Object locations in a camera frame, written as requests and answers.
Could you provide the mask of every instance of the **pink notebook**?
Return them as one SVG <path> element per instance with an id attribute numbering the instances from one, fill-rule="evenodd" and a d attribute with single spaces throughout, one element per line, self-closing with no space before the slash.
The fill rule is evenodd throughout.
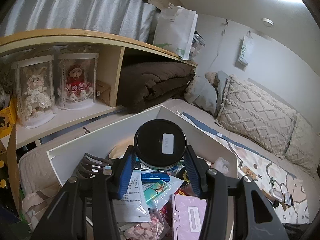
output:
<path id="1" fill-rule="evenodd" d="M 198 240 L 207 203 L 197 197 L 172 195 L 174 240 Z"/>

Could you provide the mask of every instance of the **curtain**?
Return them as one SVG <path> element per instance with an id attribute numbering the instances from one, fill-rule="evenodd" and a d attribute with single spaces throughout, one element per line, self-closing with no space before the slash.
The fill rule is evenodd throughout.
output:
<path id="1" fill-rule="evenodd" d="M 147 41 L 156 7 L 146 0 L 16 0 L 0 36 L 34 29 L 73 28 Z"/>

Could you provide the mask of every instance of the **blue gripper pad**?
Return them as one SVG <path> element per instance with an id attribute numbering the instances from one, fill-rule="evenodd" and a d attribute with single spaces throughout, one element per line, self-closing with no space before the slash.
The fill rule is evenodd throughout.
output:
<path id="1" fill-rule="evenodd" d="M 127 193 L 132 171 L 136 162 L 136 153 L 133 146 L 129 146 L 122 159 L 117 159 L 112 165 L 115 170 L 114 185 L 116 186 L 115 199 L 122 199 Z"/>
<path id="2" fill-rule="evenodd" d="M 193 192 L 198 198 L 205 198 L 208 191 L 206 170 L 209 168 L 205 160 L 198 159 L 191 145 L 187 145 L 183 156 Z"/>

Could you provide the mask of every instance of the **black round lid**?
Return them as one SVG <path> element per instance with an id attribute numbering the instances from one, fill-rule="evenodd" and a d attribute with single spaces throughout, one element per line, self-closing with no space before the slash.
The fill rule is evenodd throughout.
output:
<path id="1" fill-rule="evenodd" d="M 180 161 L 186 146 L 186 136 L 181 128 L 164 119 L 144 123 L 134 136 L 137 157 L 147 166 L 160 169 L 166 169 Z"/>

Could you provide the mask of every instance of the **screw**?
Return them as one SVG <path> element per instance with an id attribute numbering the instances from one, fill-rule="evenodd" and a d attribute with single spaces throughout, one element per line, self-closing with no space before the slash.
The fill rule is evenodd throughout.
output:
<path id="1" fill-rule="evenodd" d="M 103 171 L 103 175 L 108 176 L 108 175 L 111 175 L 111 174 L 112 174 L 112 170 L 111 170 L 111 169 L 105 169 L 105 170 Z"/>
<path id="2" fill-rule="evenodd" d="M 251 182 L 252 178 L 250 176 L 244 176 L 243 180 L 246 181 L 246 182 Z"/>
<path id="3" fill-rule="evenodd" d="M 75 183 L 75 182 L 77 181 L 77 177 L 72 176 L 72 177 L 70 177 L 70 178 L 68 179 L 68 181 L 69 181 L 70 183 Z"/>
<path id="4" fill-rule="evenodd" d="M 207 173 L 208 173 L 209 175 L 217 175 L 218 172 L 217 172 L 216 169 L 208 169 Z"/>

